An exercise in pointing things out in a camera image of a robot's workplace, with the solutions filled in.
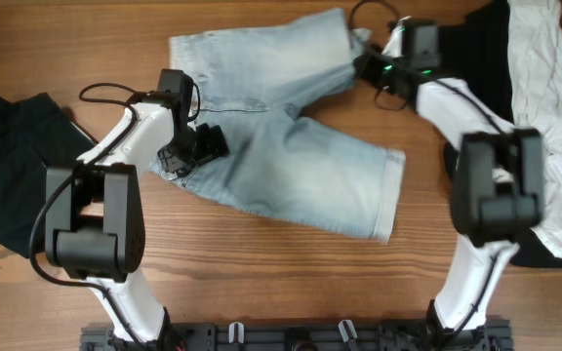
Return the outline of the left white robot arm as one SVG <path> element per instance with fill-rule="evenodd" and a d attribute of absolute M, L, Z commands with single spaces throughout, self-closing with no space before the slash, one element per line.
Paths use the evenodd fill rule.
<path fill-rule="evenodd" d="M 154 163 L 184 178 L 227 155 L 220 127 L 193 124 L 200 100 L 190 76 L 164 69 L 155 90 L 130 91 L 121 103 L 122 119 L 100 143 L 73 164 L 47 171 L 30 263 L 52 284 L 97 296 L 112 321 L 105 349 L 185 347 L 140 269 L 145 226 L 139 178 Z"/>

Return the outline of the light blue denim shorts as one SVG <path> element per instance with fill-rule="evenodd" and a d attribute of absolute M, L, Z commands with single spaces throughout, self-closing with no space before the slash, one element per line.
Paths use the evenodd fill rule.
<path fill-rule="evenodd" d="M 284 25 L 173 37 L 170 65 L 198 85 L 198 122 L 221 128 L 228 153 L 186 176 L 160 164 L 153 171 L 240 211 L 387 241 L 405 154 L 302 113 L 352 86 L 368 36 L 334 8 Z"/>

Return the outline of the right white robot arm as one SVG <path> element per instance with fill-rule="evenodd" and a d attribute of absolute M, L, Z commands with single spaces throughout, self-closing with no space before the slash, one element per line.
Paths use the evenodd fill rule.
<path fill-rule="evenodd" d="M 509 127 L 463 80 L 439 77 L 438 27 L 431 20 L 395 20 L 387 44 L 367 51 L 383 64 L 378 83 L 405 99 L 458 151 L 450 214 L 459 237 L 430 311 L 439 331 L 477 331 L 504 268 L 520 249 L 520 236 L 542 220 L 542 136 Z"/>

